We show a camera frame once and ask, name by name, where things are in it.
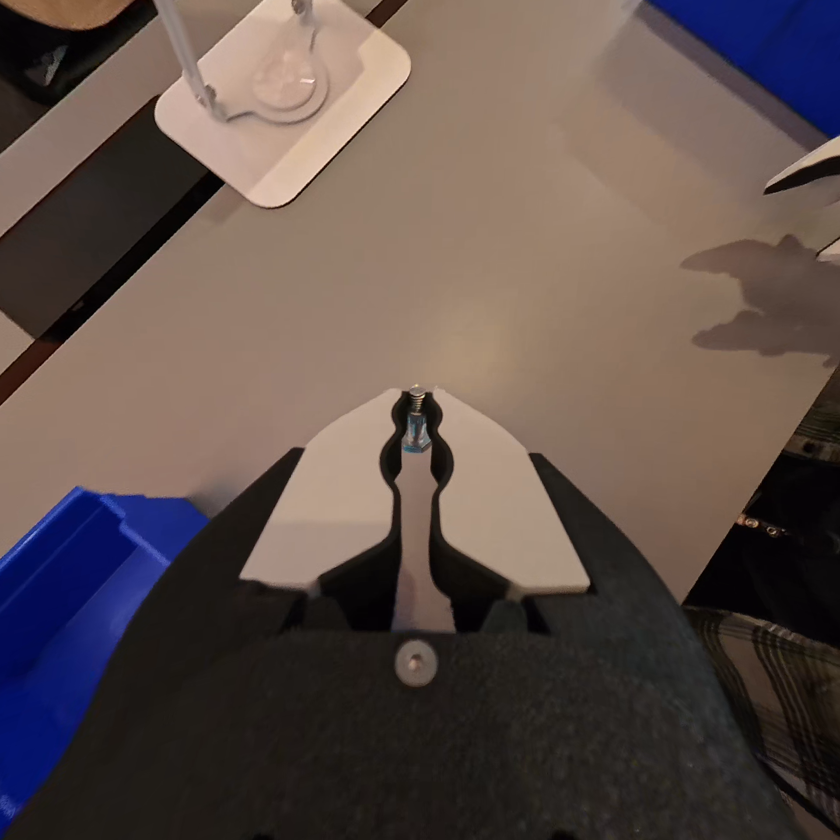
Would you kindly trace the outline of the person's plaid shirt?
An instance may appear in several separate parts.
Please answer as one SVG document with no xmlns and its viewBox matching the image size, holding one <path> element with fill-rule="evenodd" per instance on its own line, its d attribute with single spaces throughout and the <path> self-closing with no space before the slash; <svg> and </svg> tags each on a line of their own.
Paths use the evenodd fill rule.
<svg viewBox="0 0 840 840">
<path fill-rule="evenodd" d="M 839 408 L 829 385 L 684 600 L 762 769 L 839 830 Z"/>
</svg>

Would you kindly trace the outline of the white document stand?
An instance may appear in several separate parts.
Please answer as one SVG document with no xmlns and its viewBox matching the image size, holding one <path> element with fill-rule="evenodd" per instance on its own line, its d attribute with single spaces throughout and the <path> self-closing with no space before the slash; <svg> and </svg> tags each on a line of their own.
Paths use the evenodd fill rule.
<svg viewBox="0 0 840 840">
<path fill-rule="evenodd" d="M 407 51 L 345 2 L 315 2 L 314 56 L 328 73 L 318 111 L 292 124 L 255 114 L 221 123 L 189 91 L 163 24 L 152 19 L 49 110 L 49 152 L 73 172 L 142 106 L 154 126 L 196 161 L 263 208 L 283 207 L 331 162 L 405 85 Z"/>
</svg>

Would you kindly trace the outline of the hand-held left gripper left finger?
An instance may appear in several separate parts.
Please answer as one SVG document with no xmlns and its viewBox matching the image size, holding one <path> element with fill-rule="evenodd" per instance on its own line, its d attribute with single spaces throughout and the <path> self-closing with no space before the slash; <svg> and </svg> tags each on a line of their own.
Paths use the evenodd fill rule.
<svg viewBox="0 0 840 840">
<path fill-rule="evenodd" d="M 391 625 L 402 559 L 403 393 L 390 388 L 303 449 L 241 581 L 332 598 L 350 625 Z"/>
</svg>

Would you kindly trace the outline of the steel bolt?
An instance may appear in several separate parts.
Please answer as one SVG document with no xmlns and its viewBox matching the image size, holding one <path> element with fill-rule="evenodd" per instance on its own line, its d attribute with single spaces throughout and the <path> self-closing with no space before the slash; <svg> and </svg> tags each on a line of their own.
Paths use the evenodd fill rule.
<svg viewBox="0 0 840 840">
<path fill-rule="evenodd" d="M 432 445 L 427 430 L 427 389 L 414 384 L 407 392 L 406 429 L 402 437 L 402 451 L 407 455 L 421 455 Z"/>
</svg>

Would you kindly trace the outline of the blue bin with black divider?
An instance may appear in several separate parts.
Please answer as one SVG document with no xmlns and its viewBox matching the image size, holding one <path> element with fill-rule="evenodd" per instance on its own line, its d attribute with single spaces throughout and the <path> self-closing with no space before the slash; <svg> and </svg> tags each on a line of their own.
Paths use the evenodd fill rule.
<svg viewBox="0 0 840 840">
<path fill-rule="evenodd" d="M 838 1 L 651 4 L 805 121 L 838 135 Z"/>
</svg>

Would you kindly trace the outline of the blue plastic bin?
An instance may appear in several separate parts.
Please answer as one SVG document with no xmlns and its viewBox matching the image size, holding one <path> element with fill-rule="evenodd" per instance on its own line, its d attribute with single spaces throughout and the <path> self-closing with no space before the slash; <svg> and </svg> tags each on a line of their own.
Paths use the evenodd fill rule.
<svg viewBox="0 0 840 840">
<path fill-rule="evenodd" d="M 1 561 L 1 834 L 74 738 L 127 625 L 208 524 L 184 498 L 76 487 Z"/>
</svg>

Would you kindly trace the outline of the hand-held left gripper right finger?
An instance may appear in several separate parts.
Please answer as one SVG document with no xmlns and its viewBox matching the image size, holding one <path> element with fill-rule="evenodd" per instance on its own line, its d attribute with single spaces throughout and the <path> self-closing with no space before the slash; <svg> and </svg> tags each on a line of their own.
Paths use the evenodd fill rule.
<svg viewBox="0 0 840 840">
<path fill-rule="evenodd" d="M 429 568 L 455 625 L 497 602 L 582 595 L 588 575 L 527 448 L 442 388 L 427 405 L 436 481 Z"/>
</svg>

